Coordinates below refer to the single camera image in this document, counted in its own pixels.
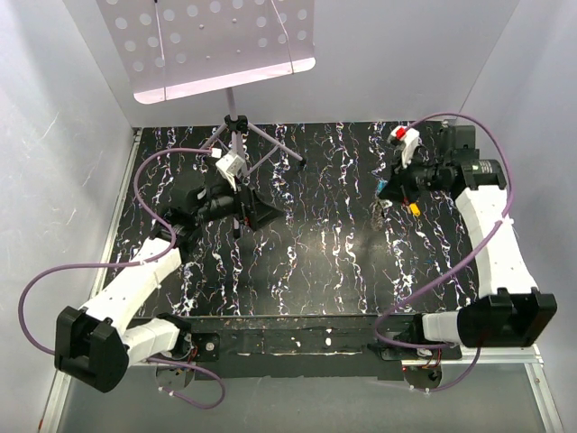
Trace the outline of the small yellow orange block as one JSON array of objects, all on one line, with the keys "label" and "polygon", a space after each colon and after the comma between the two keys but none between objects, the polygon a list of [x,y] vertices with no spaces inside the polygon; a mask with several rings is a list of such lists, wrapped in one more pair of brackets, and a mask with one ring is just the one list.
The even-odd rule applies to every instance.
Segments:
[{"label": "small yellow orange block", "polygon": [[421,216],[421,211],[420,211],[420,208],[418,207],[417,203],[409,203],[409,204],[407,204],[407,208],[413,216],[415,216],[415,217]]}]

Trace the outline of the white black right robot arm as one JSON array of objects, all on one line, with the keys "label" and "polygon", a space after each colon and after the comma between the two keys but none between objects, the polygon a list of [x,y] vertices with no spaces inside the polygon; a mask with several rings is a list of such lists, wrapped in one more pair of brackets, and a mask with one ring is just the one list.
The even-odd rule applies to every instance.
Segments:
[{"label": "white black right robot arm", "polygon": [[448,193],[459,210],[472,245],[471,253],[448,273],[469,262],[478,271],[478,296],[454,311],[413,318],[397,337],[377,338],[386,345],[408,348],[428,358],[447,345],[465,347],[529,347],[557,311],[555,297],[538,289],[528,271],[508,216],[513,188],[498,161],[482,159],[472,125],[444,126],[437,159],[416,162],[419,132],[396,127],[388,137],[401,149],[381,199],[415,207],[424,191]]}]

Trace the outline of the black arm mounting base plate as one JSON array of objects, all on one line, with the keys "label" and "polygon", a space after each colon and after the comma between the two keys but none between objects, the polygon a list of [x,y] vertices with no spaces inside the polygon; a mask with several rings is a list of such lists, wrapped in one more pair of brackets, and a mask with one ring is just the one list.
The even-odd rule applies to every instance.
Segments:
[{"label": "black arm mounting base plate", "polygon": [[376,315],[183,317],[192,332],[187,361],[224,379],[373,377],[408,381],[417,388],[441,384],[442,368],[461,359],[459,348],[420,355],[387,345],[377,333],[405,336],[412,316],[375,327]]}]

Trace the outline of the lilac perforated music stand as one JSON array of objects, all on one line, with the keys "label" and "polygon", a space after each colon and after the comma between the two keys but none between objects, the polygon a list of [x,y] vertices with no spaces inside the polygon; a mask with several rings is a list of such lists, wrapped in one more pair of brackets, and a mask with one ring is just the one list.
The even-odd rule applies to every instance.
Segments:
[{"label": "lilac perforated music stand", "polygon": [[[224,90],[223,131],[244,157],[242,137],[254,132],[304,164],[305,158],[239,115],[234,88],[311,70],[316,64],[312,1],[100,1],[98,8],[143,105]],[[259,163],[245,165],[246,178]]]}]

